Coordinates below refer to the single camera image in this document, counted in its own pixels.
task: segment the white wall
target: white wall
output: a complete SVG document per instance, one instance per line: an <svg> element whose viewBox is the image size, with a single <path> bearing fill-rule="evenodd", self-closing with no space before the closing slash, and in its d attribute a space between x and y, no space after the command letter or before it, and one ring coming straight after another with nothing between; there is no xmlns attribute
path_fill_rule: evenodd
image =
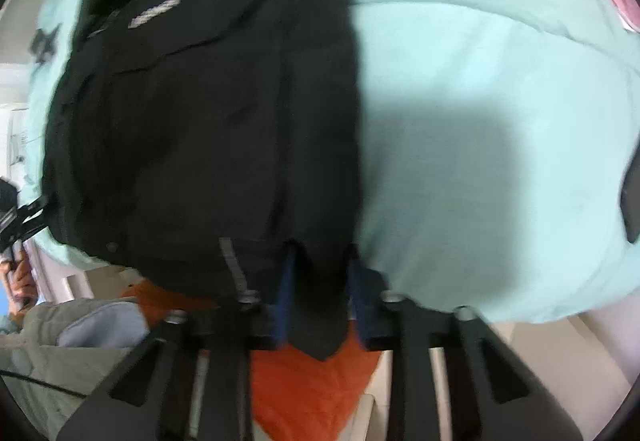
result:
<svg viewBox="0 0 640 441"><path fill-rule="evenodd" d="M629 383L640 374L640 294L584 313L584 322L596 334Z"/></svg>

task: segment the white floor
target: white floor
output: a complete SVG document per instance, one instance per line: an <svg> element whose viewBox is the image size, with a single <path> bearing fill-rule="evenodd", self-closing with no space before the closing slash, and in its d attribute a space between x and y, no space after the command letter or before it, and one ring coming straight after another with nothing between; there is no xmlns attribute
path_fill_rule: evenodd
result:
<svg viewBox="0 0 640 441"><path fill-rule="evenodd" d="M501 324L496 330L520 358L536 373L560 405L591 441L618 409L630 384L602 343L578 317L558 322ZM434 381L446 379L438 354L432 356ZM385 353L371 380L367 394L375 397L367 441L385 439L389 407L390 353ZM441 439L450 440L448 404L440 400Z"/></svg>

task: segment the black backpack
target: black backpack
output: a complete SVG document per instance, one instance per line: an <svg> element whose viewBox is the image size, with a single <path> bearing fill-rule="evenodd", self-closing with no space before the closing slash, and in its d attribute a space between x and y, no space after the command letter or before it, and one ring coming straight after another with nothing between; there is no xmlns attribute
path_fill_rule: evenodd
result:
<svg viewBox="0 0 640 441"><path fill-rule="evenodd" d="M331 354L360 204L349 4L83 0L46 133L53 236L217 299L275 298L294 251Z"/></svg>

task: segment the backpack logo patch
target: backpack logo patch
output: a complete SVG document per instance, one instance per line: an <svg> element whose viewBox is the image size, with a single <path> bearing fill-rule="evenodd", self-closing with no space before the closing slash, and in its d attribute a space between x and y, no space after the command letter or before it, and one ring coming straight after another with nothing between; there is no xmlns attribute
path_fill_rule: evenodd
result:
<svg viewBox="0 0 640 441"><path fill-rule="evenodd" d="M178 4L180 4L180 1L181 0L166 0L158 6L154 6L153 8L145 10L129 23L129 29L133 30L134 28L138 28L143 24L148 23L152 18L157 17L158 15L165 14L170 9L175 8Z"/></svg>

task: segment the black plastic piece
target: black plastic piece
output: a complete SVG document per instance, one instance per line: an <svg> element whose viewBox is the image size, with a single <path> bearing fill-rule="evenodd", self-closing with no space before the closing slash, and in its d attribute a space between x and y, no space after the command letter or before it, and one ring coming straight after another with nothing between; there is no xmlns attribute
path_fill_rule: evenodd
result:
<svg viewBox="0 0 640 441"><path fill-rule="evenodd" d="M252 441L250 323L245 313L210 313L204 333L209 349L198 439Z"/></svg>
<svg viewBox="0 0 640 441"><path fill-rule="evenodd" d="M302 247L296 249L287 340L324 361L334 355L349 331L346 273L318 273Z"/></svg>
<svg viewBox="0 0 640 441"><path fill-rule="evenodd" d="M27 419L0 377L0 439L2 441L47 441Z"/></svg>
<svg viewBox="0 0 640 441"><path fill-rule="evenodd" d="M609 424L594 441L638 441L640 439L640 377Z"/></svg>
<svg viewBox="0 0 640 441"><path fill-rule="evenodd" d="M5 214L18 208L18 188L0 177L0 213Z"/></svg>
<svg viewBox="0 0 640 441"><path fill-rule="evenodd" d="M184 439L188 413L176 414L191 394L180 384L193 385L197 348L187 323L162 323L84 401L58 441Z"/></svg>
<svg viewBox="0 0 640 441"><path fill-rule="evenodd" d="M362 342L393 351L387 441L440 439L430 360L434 347L444 349L450 375L454 441L582 440L537 377L473 310L421 308L385 291L382 276L357 259L349 271Z"/></svg>
<svg viewBox="0 0 640 441"><path fill-rule="evenodd" d="M0 223L0 251L6 251L16 241L26 241L47 227L46 199L40 198L17 211L9 212Z"/></svg>

